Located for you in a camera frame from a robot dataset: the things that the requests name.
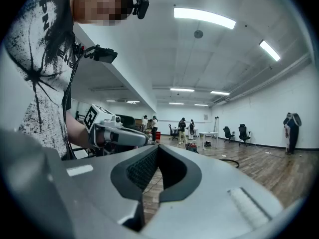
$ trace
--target wooden floor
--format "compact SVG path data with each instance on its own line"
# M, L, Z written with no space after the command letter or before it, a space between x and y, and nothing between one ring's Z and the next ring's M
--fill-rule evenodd
M213 147L202 150L202 141L195 137L193 141L197 145L200 154L212 158L233 159L239 162L239 170L256 180L270 190L286 208L299 197L305 196L312 182L314 172L318 170L319 151L295 151L294 155L285 155L285 150L248 145L238 146L237 142L218 140L218 148L215 148L216 139L206 138L211 141ZM169 136L162 135L161 144L177 147L177 140L169 140ZM158 169L150 184L144 191L143 204L146 223L156 213L159 205L159 194L163 191L161 172Z

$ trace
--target head-mounted camera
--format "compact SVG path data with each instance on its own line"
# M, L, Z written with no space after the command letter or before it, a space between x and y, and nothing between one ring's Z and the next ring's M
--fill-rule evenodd
M149 0L136 0L136 4L133 5L133 15L137 15L139 19L143 19L149 5Z

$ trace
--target white wall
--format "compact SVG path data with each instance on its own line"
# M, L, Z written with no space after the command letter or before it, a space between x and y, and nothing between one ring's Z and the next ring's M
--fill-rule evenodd
M204 114L208 115L208 120L204 120ZM172 128L177 127L182 117L186 119L187 126L189 126L190 120L194 120L195 129L213 131L211 109L207 107L158 104L156 116L159 120L158 131L161 134L170 134L168 125L171 124Z
M132 116L135 119L141 119L142 116L147 115L148 119L153 117L154 111L142 104L131 105L124 102L108 103L105 107L114 114Z
M90 91L80 81L73 81L71 88L71 109L69 112L75 118L75 114L79 111L80 115L85 115L91 104L95 104L106 108L105 100L96 92Z
M103 63L130 91L139 97L144 105L156 112L157 101L152 90L151 75L148 73L135 26L137 17L129 17L116 26L74 24L75 35L84 45L99 44L114 49L118 56L112 64Z
M214 106L212 115L219 116L219 136L223 128L235 131L239 124L251 131L251 143L286 147L283 121L287 113L298 113L302 120L297 148L319 148L319 75L309 64L292 72L264 89L224 105Z

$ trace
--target black mesh pad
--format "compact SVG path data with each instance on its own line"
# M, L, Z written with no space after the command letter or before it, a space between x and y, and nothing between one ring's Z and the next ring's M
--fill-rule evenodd
M153 150L150 154L130 165L126 170L129 180L142 191L148 186L158 168L157 153L157 149Z

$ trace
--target controller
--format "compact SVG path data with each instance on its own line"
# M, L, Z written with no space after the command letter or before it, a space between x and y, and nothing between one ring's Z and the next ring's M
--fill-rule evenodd
M92 104L84 120L84 126L89 133L90 144L101 148L97 144L97 134L101 131L104 135L104 143L113 143L121 146L142 147L147 144L148 137L130 128L123 127L121 117L116 116L103 107Z

